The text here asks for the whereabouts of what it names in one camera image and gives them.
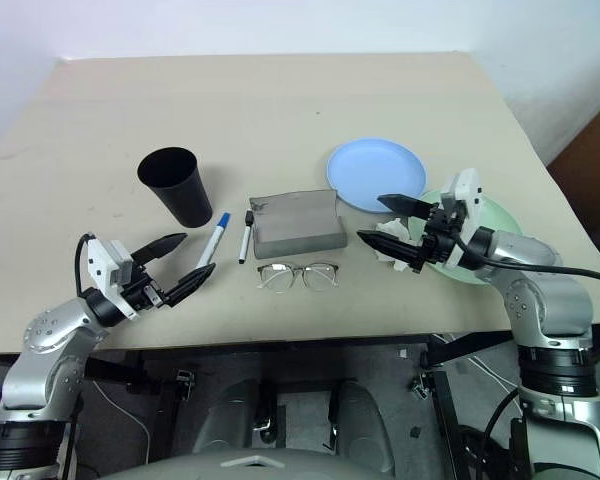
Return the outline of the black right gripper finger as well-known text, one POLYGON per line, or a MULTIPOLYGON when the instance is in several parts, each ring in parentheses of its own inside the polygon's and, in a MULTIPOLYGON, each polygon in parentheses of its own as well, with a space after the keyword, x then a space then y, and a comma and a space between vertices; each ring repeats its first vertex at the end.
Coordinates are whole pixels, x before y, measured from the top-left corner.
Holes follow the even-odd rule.
POLYGON ((390 211, 403 217, 428 219, 433 209, 432 203, 427 203, 402 194, 379 195, 377 200, 390 211))
POLYGON ((421 272, 424 258, 419 247, 402 242, 397 237, 381 231, 358 230, 357 235, 373 250, 393 260, 406 263, 415 273, 421 272))

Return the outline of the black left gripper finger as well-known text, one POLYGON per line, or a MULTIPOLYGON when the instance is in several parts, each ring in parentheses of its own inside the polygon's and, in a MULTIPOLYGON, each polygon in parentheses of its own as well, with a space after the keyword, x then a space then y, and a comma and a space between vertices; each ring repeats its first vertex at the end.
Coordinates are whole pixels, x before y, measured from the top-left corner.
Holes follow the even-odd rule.
POLYGON ((210 263, 196 268, 181 278, 172 289, 165 293, 165 304, 175 306, 193 294, 211 276, 215 267, 215 263, 210 263))
POLYGON ((131 258, 137 265, 146 265, 175 250, 186 238, 186 233, 165 235, 134 251, 131 258))

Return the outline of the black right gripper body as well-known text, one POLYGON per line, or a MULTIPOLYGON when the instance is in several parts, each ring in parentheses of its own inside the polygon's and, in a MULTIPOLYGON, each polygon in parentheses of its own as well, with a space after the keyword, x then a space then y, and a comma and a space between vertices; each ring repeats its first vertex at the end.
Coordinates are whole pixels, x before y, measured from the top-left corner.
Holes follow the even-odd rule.
POLYGON ((467 212, 463 202, 445 210, 440 202, 430 203, 421 236, 422 258, 431 264, 445 263, 456 246, 467 212))

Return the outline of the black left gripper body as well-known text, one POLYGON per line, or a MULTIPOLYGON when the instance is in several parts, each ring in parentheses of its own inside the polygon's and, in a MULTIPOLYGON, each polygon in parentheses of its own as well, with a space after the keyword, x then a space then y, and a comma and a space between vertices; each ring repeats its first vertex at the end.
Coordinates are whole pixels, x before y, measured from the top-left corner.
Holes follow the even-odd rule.
POLYGON ((133 272, 131 280, 123 286, 122 298, 135 310, 160 308, 169 300, 167 293, 146 272, 133 272))

